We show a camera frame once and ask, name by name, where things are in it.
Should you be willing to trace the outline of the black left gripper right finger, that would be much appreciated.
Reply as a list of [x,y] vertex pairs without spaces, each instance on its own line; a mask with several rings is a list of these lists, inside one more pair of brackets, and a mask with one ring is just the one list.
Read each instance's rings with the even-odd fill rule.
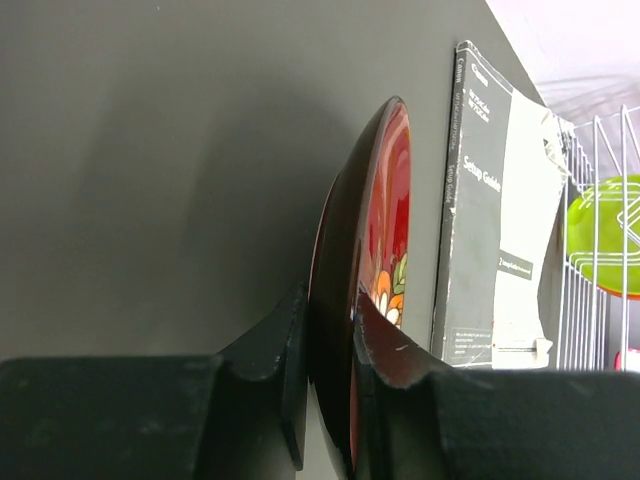
[[635,373],[456,369],[357,301],[359,479],[635,479]]

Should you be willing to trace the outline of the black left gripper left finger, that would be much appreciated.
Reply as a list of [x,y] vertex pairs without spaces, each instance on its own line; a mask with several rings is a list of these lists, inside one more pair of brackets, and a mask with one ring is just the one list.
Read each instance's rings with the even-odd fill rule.
[[292,479],[303,468],[307,284],[210,355],[1,364],[5,479]]

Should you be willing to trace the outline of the red floral plate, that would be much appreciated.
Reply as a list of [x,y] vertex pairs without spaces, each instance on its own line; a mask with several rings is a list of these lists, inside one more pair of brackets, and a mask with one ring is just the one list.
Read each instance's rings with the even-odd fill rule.
[[357,458],[353,330],[357,297],[401,327],[408,267],[411,138],[405,102],[385,101],[335,177],[319,222],[308,290],[308,368],[331,461]]

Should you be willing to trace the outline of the lime green plate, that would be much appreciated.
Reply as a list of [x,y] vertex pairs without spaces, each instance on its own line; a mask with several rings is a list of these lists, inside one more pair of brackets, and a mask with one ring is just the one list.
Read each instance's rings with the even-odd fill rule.
[[639,176],[612,177],[571,203],[570,265],[596,286],[639,293]]

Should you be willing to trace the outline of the orange plate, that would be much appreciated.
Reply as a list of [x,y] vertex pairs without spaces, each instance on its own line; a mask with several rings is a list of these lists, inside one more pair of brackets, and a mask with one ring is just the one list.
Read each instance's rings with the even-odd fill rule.
[[627,298],[629,300],[639,300],[640,299],[640,294],[639,293],[628,292],[626,295],[624,295],[623,292],[621,292],[621,291],[605,289],[604,287],[603,287],[603,289],[607,293],[609,293],[609,294],[611,294],[613,296],[616,296],[616,297]]

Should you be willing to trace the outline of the Canon setup guide booklet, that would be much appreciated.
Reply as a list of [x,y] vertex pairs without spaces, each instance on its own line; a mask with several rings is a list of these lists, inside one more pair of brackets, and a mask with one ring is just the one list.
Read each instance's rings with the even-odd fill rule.
[[454,67],[430,349],[456,368],[545,368],[538,290],[574,127],[470,41]]

